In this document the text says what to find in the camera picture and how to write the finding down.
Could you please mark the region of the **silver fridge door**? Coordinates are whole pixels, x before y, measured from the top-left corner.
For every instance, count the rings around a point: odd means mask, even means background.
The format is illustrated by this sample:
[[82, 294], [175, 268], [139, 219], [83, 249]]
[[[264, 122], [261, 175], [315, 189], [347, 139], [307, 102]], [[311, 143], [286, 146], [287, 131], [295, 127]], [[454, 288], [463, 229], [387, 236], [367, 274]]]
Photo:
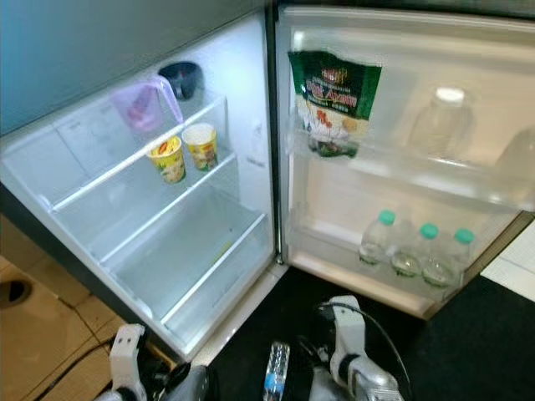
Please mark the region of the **silver fridge door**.
[[424, 224], [439, 226], [447, 236], [459, 228], [475, 234], [462, 284], [535, 222], [535, 211], [425, 190], [295, 152], [290, 134], [301, 127], [288, 58], [290, 51], [324, 50], [355, 63], [382, 66], [361, 145], [375, 142], [414, 153], [406, 141], [436, 88], [466, 89], [474, 130], [462, 164], [530, 175], [535, 173], [535, 1], [303, 0], [279, 3], [276, 15], [274, 98], [283, 157], [287, 263], [291, 226], [329, 232], [360, 245], [380, 211], [391, 210], [398, 226], [391, 252], [398, 240], [416, 236]]

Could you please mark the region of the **glass fridge shelf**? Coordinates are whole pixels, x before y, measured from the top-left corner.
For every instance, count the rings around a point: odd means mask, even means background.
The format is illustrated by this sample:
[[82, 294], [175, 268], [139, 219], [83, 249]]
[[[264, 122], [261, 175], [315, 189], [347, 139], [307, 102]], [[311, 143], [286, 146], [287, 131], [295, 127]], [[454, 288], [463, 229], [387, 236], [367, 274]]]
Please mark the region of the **glass fridge shelf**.
[[3, 146], [3, 165], [46, 206], [58, 206], [100, 176], [122, 169], [131, 156], [144, 157], [146, 146], [168, 131], [179, 133], [195, 122], [217, 123], [224, 118], [227, 99], [207, 92], [177, 106], [182, 119], [164, 109], [160, 122], [144, 131], [126, 122], [109, 95], [96, 96], [12, 138]]
[[180, 182], [165, 183], [156, 168], [141, 158], [114, 175], [93, 180], [51, 213], [78, 246], [104, 264], [190, 199], [192, 191], [236, 167], [237, 157], [225, 153], [217, 167], [209, 171], [190, 167]]

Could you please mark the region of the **silver fridge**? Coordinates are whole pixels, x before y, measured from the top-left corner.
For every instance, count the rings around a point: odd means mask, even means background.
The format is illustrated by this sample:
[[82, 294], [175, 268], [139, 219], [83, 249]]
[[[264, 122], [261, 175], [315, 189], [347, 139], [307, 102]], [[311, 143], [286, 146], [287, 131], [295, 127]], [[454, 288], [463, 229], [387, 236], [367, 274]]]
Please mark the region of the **silver fridge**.
[[[225, 172], [222, 177], [210, 180], [202, 188], [224, 191], [246, 209], [267, 214], [267, 224], [271, 233], [263, 264], [257, 267], [255, 275], [238, 289], [237, 297], [229, 302], [221, 320], [211, 326], [210, 332], [204, 336], [199, 347], [188, 356], [177, 352], [173, 348], [172, 341], [161, 336], [163, 327], [154, 321], [149, 321], [145, 311], [135, 307], [129, 292], [115, 280], [108, 268], [104, 264], [95, 262], [83, 248], [75, 243], [68, 230], [65, 230], [64, 225], [60, 224], [51, 213], [54, 206], [46, 206], [42, 198], [30, 194], [18, 177], [10, 175], [10, 170], [3, 165], [1, 155], [1, 215], [3, 219], [53, 256], [66, 271], [70, 272], [70, 275], [83, 283], [104, 305], [114, 309], [120, 317], [126, 318], [130, 323], [144, 324], [157, 343], [183, 362], [209, 364], [225, 347], [229, 337], [240, 326], [243, 318], [255, 308], [256, 298], [252, 296], [251, 290], [256, 287], [271, 286], [270, 279], [265, 278], [265, 272], [270, 270], [274, 263], [278, 239], [273, 211], [276, 199], [274, 190], [276, 179], [273, 168], [274, 139], [270, 124], [272, 92], [270, 76], [268, 76], [272, 61], [268, 31], [272, 29], [272, 26], [272, 10], [270, 4], [267, 4], [263, 10], [249, 13], [225, 24], [224, 27], [211, 31], [197, 42], [167, 57], [160, 58], [148, 68], [112, 81], [106, 87], [84, 96], [77, 102], [66, 104], [61, 109], [50, 112], [46, 117], [36, 119], [11, 134], [3, 135], [4, 146], [12, 138], [22, 136], [24, 131], [34, 129], [47, 121], [51, 114], [56, 114], [85, 100], [94, 99], [96, 96], [111, 95], [119, 88], [141, 78], [160, 76], [157, 73], [159, 68], [180, 61], [194, 62], [202, 69], [203, 84], [194, 99], [207, 92], [219, 93], [226, 97], [227, 107], [224, 118], [219, 119], [217, 123], [195, 122], [192, 124], [213, 125], [217, 130], [217, 165], [225, 153], [233, 153], [237, 157], [237, 167]], [[184, 129], [181, 129], [179, 133], [168, 131], [153, 140], [146, 146], [144, 157], [131, 156], [124, 161], [122, 169], [127, 165], [137, 163], [141, 158], [145, 158], [150, 165], [153, 165], [150, 158], [146, 156], [146, 152], [169, 137], [176, 136], [182, 141], [186, 175], [188, 168], [196, 168], [196, 166], [190, 150], [181, 137]], [[199, 190], [192, 191], [192, 194], [194, 195]]]

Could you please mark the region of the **robot right leg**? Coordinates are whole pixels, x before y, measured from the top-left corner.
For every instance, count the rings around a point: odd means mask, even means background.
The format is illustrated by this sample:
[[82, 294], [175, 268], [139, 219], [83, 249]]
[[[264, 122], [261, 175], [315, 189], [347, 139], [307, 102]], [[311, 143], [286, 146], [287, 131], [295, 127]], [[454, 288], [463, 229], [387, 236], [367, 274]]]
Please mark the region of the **robot right leg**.
[[313, 368], [308, 401], [347, 401], [345, 392], [336, 384], [328, 369]]

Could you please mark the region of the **clear door shelf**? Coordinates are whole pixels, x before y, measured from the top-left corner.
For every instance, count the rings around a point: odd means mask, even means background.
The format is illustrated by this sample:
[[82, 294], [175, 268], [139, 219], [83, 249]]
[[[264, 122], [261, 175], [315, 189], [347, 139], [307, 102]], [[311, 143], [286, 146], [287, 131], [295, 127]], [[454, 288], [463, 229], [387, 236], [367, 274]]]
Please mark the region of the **clear door shelf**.
[[343, 165], [367, 175], [384, 177], [443, 194], [535, 211], [535, 173], [512, 175], [454, 160], [425, 158], [396, 146], [360, 145], [354, 152], [328, 157], [304, 129], [291, 130], [291, 149], [326, 163]]
[[423, 320], [435, 316], [466, 285], [433, 287], [421, 274], [398, 275], [390, 260], [368, 265], [359, 259], [359, 244], [308, 226], [291, 226], [287, 241], [290, 264]]

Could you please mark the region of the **clear bottle green cap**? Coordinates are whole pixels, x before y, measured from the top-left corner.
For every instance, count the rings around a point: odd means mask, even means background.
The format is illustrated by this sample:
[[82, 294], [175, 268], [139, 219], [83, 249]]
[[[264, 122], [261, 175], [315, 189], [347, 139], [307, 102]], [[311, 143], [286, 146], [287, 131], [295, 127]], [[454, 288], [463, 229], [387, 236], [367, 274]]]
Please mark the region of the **clear bottle green cap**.
[[471, 244], [476, 236], [467, 228], [455, 230], [447, 236], [433, 224], [420, 227], [423, 237], [423, 279], [436, 289], [455, 289], [460, 286], [463, 272], [470, 266]]
[[390, 262], [391, 249], [398, 236], [396, 214], [382, 210], [364, 230], [359, 245], [359, 260], [364, 265], [381, 265]]
[[397, 276], [415, 277], [439, 263], [439, 226], [424, 224], [416, 236], [402, 237], [391, 252], [390, 267]]

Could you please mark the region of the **yellow cup noodle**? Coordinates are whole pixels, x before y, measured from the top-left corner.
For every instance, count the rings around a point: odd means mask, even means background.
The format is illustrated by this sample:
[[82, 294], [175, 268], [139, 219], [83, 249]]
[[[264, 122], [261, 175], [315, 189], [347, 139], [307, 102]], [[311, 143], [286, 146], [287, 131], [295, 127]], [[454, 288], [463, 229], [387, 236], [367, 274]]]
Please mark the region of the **yellow cup noodle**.
[[160, 145], [146, 152], [153, 166], [160, 172], [161, 179], [167, 183], [179, 183], [185, 177], [185, 164], [182, 153], [182, 141], [171, 136]]
[[192, 124], [182, 131], [181, 137], [198, 170], [210, 171], [217, 165], [217, 130], [213, 125]]

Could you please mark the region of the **green food bag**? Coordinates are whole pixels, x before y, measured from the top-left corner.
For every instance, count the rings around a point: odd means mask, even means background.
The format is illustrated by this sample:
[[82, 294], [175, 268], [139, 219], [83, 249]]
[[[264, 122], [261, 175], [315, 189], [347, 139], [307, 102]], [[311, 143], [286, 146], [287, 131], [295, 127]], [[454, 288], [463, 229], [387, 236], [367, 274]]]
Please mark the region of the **green food bag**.
[[358, 155], [368, 134], [382, 66], [340, 58], [324, 50], [290, 51], [299, 127], [311, 153], [324, 158]]

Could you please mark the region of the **clear jar white lid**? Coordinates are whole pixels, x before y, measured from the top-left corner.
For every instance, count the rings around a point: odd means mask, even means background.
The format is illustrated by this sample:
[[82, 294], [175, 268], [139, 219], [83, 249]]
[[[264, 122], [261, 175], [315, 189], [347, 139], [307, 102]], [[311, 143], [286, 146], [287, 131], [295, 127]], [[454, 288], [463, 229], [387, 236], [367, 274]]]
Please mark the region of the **clear jar white lid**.
[[443, 85], [436, 88], [431, 103], [417, 115], [406, 148], [423, 157], [462, 164], [473, 130], [469, 92]]

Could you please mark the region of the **pink plastic pitcher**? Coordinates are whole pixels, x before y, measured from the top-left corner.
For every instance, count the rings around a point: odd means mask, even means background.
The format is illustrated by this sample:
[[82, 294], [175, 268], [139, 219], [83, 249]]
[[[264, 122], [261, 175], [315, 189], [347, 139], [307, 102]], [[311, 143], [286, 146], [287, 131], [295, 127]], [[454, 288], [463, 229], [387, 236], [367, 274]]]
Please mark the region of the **pink plastic pitcher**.
[[165, 122], [166, 114], [177, 124], [185, 122], [171, 83], [161, 76], [141, 78], [119, 88], [111, 93], [110, 102], [127, 126], [141, 133], [158, 129]]

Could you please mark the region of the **dark bowl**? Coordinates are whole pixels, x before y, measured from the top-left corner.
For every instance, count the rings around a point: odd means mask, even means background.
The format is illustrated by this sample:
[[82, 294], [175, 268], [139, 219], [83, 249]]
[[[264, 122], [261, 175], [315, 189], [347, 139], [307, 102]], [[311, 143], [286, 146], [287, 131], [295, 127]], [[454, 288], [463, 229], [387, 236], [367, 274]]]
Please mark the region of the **dark bowl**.
[[179, 100], [194, 99], [203, 84], [202, 69], [190, 61], [161, 66], [157, 73], [171, 84], [172, 91]]

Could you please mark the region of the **silver freezer door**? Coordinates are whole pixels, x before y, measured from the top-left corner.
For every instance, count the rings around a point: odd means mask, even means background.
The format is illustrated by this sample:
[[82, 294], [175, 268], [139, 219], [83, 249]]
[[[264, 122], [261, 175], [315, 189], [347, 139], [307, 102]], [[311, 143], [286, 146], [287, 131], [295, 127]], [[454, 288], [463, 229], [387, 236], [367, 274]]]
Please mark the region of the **silver freezer door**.
[[0, 133], [148, 68], [268, 0], [1, 0]]

